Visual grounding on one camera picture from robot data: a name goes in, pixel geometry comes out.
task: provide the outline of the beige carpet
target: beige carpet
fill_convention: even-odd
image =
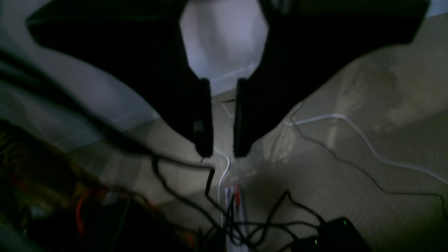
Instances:
[[[234,104],[226,106],[234,110]],[[384,48],[346,66],[306,100],[296,119],[327,113],[340,113],[353,120],[380,155],[428,167],[448,178],[448,15],[427,19],[411,45]],[[231,155],[233,119],[218,104],[213,105],[213,117],[215,144]],[[448,199],[448,186],[437,180],[378,162],[343,122],[327,120],[300,129],[325,142],[340,158],[365,169],[384,189],[436,192]],[[162,120],[129,133],[161,152],[200,160],[193,144]],[[209,226],[198,213],[162,190],[151,172],[149,158],[124,155],[103,142],[70,155],[103,181],[144,193],[170,219],[191,228]],[[294,128],[280,124],[253,145],[248,157],[231,159],[224,183],[242,185],[251,221],[263,221],[276,199],[289,189],[296,201],[327,220],[348,217],[374,251],[448,251],[448,220],[442,215],[439,199],[386,195],[363,173],[337,162],[324,148],[301,138]],[[214,155],[205,162],[216,166],[216,186],[226,161]],[[219,220],[202,196],[206,173],[166,164],[161,170],[173,188],[201,203]],[[288,203],[274,219],[316,223],[312,216]],[[292,230],[299,237],[315,234],[300,226]],[[270,231],[261,250],[274,251],[289,239],[280,231]]]

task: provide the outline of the wall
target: wall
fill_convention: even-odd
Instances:
[[[426,16],[432,17],[443,13],[448,13],[448,0],[431,0]]]

